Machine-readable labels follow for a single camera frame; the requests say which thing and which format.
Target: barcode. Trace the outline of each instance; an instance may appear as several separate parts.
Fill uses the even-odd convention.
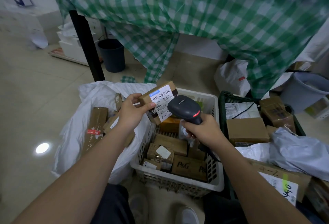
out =
[[[160,97],[163,97],[164,95],[168,94],[170,90],[166,90],[163,93],[157,94],[156,96],[153,97],[153,101],[158,100]]]

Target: barcode scanner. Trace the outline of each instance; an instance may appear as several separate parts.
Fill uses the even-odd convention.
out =
[[[174,99],[172,99],[168,103],[168,110],[177,116],[180,119],[183,119],[187,122],[199,125],[202,123],[201,118],[201,107],[200,105],[195,102],[193,99],[184,96],[184,95],[178,95]],[[200,143],[199,150],[207,153],[211,156],[212,159],[215,161],[219,160],[214,155],[214,153],[210,150],[209,147],[205,146],[204,144]]]

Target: hand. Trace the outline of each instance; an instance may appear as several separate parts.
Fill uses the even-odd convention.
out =
[[[117,125],[124,126],[127,133],[135,129],[142,120],[142,116],[144,115],[144,113],[146,113],[146,111],[152,109],[156,105],[152,102],[144,106],[142,106],[141,104],[134,106],[135,103],[138,103],[138,98],[141,95],[141,93],[131,94],[122,103]]]
[[[195,125],[190,122],[183,121],[182,126],[190,133],[195,135],[200,142],[214,149],[216,145],[227,139],[223,132],[220,130],[218,123],[212,115],[201,113],[202,123]]]

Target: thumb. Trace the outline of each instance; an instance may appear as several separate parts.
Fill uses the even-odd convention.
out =
[[[145,105],[143,105],[142,107],[139,107],[138,110],[141,111],[143,114],[146,113],[147,111],[151,110],[152,108],[154,108],[156,106],[155,103],[147,103]]]
[[[194,133],[195,128],[197,126],[196,124],[192,124],[192,123],[186,122],[186,121],[182,121],[181,124],[185,129],[191,131],[192,133]]]

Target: tile floor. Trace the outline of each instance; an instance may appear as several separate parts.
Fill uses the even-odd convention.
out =
[[[30,51],[22,39],[0,35],[0,223],[10,223],[55,177],[50,173],[59,133],[80,104],[78,87],[93,82],[87,66],[50,57],[45,50]],[[119,82],[133,75],[142,82],[146,69],[126,53],[127,68],[111,74],[108,81]],[[174,53],[159,82],[173,80],[179,88],[219,95],[212,79],[219,62],[188,54]],[[315,121],[307,114],[298,120],[307,135],[329,143],[329,121]],[[42,142],[52,147],[36,156]],[[203,223],[202,204],[190,197],[165,190],[136,186],[150,201],[150,223],[172,223],[177,205],[189,205]]]

